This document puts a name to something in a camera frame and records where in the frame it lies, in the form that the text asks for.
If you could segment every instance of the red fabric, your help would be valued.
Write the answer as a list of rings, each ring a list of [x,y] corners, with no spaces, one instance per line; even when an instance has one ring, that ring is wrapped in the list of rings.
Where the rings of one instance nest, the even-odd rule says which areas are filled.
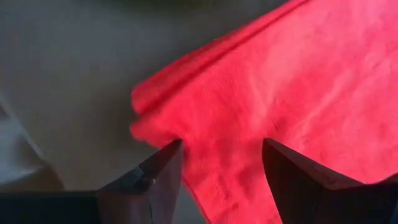
[[[182,138],[211,223],[280,223],[264,137],[362,182],[398,171],[398,1],[291,1],[137,86],[135,138]]]

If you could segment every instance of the dark metal object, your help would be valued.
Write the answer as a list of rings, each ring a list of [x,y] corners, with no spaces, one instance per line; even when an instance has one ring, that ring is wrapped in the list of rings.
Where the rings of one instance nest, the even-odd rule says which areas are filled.
[[[0,223],[171,223],[181,174],[174,141],[97,191],[0,194]]]
[[[266,178],[284,224],[398,223],[398,175],[365,185],[265,139]]]

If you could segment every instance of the red cloth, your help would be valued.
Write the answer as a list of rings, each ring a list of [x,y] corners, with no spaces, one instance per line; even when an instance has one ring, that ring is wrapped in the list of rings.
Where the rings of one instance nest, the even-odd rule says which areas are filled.
[[[274,138],[362,182],[398,171],[398,1],[296,0],[132,93],[137,139],[182,138],[211,223],[280,223],[262,168]]]

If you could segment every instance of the table surface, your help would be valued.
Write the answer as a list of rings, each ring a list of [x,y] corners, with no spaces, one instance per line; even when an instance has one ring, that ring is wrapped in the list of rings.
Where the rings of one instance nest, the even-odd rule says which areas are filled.
[[[132,88],[283,1],[3,0],[0,102],[66,189],[100,188],[154,152],[131,139]]]

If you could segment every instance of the red towel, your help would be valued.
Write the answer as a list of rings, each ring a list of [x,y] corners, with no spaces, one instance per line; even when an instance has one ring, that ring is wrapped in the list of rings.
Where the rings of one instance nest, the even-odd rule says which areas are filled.
[[[185,141],[210,223],[280,223],[265,137],[362,182],[398,171],[397,48],[396,0],[291,1],[137,86],[131,132]]]

